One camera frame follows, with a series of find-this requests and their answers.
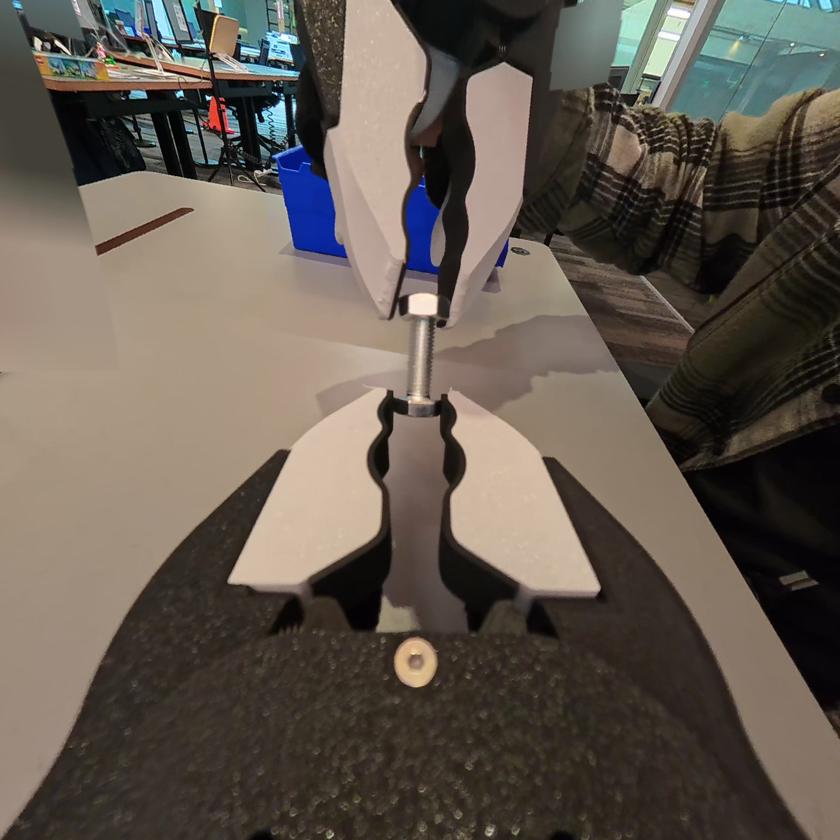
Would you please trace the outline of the silver hex nut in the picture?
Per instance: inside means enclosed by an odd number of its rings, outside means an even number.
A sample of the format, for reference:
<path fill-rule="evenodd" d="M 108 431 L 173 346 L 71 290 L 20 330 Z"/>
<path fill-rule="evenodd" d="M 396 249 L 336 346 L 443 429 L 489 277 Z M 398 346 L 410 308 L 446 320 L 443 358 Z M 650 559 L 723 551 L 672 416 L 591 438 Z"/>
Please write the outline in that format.
<path fill-rule="evenodd" d="M 449 301 L 431 292 L 415 292 L 397 301 L 397 310 L 403 319 L 433 319 L 446 322 L 449 318 Z"/>

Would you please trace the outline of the wooden-top desk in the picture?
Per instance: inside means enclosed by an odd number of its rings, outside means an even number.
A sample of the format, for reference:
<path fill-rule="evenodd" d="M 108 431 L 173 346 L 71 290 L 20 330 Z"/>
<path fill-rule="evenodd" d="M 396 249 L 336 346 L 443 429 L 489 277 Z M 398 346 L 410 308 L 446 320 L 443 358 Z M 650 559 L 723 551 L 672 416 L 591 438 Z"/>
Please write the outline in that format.
<path fill-rule="evenodd" d="M 242 65 L 234 69 L 220 59 L 160 59 L 157 64 L 186 81 L 204 82 L 203 98 L 207 105 L 210 97 L 225 101 L 229 125 L 236 133 L 223 136 L 223 144 L 230 147 L 231 142 L 235 142 L 230 153 L 237 155 L 238 165 L 250 174 L 262 170 L 266 161 L 271 163 L 275 154 L 298 144 L 296 71 L 261 65 Z M 264 111 L 275 106 L 280 108 L 286 132 L 276 138 L 263 136 L 259 133 L 258 122 L 263 120 Z"/>
<path fill-rule="evenodd" d="M 96 61 L 87 72 L 65 67 L 57 75 L 57 57 L 35 53 L 35 60 L 54 105 L 88 121 L 150 117 L 167 174 L 197 178 L 182 115 L 194 110 L 186 93 L 210 91 L 209 80 L 141 67 L 97 69 Z"/>

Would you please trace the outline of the tan board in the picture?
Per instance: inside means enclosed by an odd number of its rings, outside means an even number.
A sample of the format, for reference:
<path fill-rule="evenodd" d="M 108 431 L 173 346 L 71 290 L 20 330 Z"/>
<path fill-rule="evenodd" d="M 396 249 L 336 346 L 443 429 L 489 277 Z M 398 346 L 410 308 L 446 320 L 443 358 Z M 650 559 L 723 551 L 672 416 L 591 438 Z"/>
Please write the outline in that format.
<path fill-rule="evenodd" d="M 209 52 L 214 57 L 233 59 L 239 37 L 238 20 L 223 14 L 212 14 L 209 17 L 209 35 L 207 36 Z"/>

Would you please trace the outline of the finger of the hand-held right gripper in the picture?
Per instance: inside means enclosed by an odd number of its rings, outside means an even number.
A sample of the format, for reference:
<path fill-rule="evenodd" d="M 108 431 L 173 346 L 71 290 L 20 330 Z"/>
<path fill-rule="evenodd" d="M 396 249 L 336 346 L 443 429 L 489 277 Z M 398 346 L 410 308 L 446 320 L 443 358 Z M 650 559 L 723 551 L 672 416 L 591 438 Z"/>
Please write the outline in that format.
<path fill-rule="evenodd" d="M 325 136 L 334 233 L 377 316 L 393 318 L 409 254 L 408 138 L 427 95 L 428 57 L 388 1 L 345 6 L 339 120 Z"/>
<path fill-rule="evenodd" d="M 522 205 L 532 78 L 506 62 L 457 85 L 447 105 L 441 144 L 446 198 L 430 256 L 437 293 L 448 301 L 441 326 L 466 314 L 497 264 Z"/>

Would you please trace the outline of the person's lap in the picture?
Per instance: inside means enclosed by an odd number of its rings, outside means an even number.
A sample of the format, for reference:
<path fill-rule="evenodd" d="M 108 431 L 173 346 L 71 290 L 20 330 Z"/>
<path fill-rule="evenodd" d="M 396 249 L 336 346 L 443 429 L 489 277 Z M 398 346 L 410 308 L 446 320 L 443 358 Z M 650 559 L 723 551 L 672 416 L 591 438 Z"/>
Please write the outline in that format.
<path fill-rule="evenodd" d="M 838 428 L 684 477 L 805 683 L 838 709 Z"/>

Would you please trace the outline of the person's right forearm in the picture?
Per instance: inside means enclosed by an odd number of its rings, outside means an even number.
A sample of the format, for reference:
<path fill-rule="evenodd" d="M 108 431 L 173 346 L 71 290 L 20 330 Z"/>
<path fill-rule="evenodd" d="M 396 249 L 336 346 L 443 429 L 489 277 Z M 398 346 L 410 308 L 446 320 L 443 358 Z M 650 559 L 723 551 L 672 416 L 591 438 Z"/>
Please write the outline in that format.
<path fill-rule="evenodd" d="M 601 85 L 562 92 L 549 114 L 523 231 L 557 229 L 594 259 L 710 295 L 770 280 L 838 298 L 838 90 L 714 122 Z"/>

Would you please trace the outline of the computer monitor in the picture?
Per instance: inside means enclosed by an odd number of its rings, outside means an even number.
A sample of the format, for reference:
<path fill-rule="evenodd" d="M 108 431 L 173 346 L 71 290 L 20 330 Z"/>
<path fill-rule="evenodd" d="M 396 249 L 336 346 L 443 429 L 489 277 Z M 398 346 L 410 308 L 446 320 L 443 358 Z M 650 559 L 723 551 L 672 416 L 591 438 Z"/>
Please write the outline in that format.
<path fill-rule="evenodd" d="M 178 44 L 190 44 L 194 33 L 183 1 L 161 1 L 172 39 Z"/>

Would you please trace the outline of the blue plastic bin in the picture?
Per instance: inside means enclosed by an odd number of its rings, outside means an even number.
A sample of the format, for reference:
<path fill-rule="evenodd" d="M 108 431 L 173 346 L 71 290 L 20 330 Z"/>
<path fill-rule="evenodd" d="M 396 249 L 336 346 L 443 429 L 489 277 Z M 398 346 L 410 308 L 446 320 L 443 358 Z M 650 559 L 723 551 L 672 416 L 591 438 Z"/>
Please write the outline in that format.
<path fill-rule="evenodd" d="M 311 158 L 298 145 L 274 155 L 280 188 L 295 249 L 346 259 L 344 247 L 334 235 L 335 208 L 329 184 L 312 172 Z M 431 238 L 438 209 L 427 197 L 425 182 L 413 191 L 407 205 L 411 250 L 409 270 L 437 274 L 431 260 Z"/>

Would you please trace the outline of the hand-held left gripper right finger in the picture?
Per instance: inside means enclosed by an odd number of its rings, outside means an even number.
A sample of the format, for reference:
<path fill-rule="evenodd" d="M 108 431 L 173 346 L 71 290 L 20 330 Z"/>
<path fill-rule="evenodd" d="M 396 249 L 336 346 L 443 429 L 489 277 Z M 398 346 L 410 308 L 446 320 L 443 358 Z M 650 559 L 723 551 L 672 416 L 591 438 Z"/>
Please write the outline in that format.
<path fill-rule="evenodd" d="M 459 392 L 440 403 L 439 571 L 461 601 L 591 600 L 601 584 L 539 451 Z"/>

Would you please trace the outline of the silver hex bolt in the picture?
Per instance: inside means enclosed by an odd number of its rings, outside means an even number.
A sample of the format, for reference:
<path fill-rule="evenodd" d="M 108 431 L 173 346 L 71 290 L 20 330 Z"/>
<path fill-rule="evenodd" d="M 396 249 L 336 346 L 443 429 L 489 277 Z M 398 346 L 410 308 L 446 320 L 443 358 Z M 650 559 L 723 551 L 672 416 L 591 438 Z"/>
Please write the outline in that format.
<path fill-rule="evenodd" d="M 414 418 L 435 417 L 438 401 L 432 398 L 436 318 L 411 317 L 407 355 L 406 394 L 393 398 L 395 412 Z"/>

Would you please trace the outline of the black backpack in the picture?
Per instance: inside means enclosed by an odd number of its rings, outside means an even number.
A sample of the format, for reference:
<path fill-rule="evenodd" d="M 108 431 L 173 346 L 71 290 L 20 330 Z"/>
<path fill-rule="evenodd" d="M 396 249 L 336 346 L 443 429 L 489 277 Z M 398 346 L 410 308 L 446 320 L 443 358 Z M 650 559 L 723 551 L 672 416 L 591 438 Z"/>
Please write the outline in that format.
<path fill-rule="evenodd" d="M 120 119 L 88 119 L 72 113 L 65 120 L 64 133 L 79 186 L 146 171 L 142 153 Z"/>

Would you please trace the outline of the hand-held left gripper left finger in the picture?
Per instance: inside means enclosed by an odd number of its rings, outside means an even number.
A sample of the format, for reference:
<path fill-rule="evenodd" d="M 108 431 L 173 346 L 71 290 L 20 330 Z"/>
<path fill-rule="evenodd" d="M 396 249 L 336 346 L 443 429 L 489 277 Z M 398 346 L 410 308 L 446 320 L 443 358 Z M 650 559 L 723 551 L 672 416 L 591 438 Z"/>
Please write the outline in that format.
<path fill-rule="evenodd" d="M 230 585 L 307 599 L 365 597 L 383 572 L 350 564 L 387 532 L 382 471 L 371 461 L 386 442 L 391 393 L 383 387 L 312 426 L 291 447 L 233 569 Z"/>

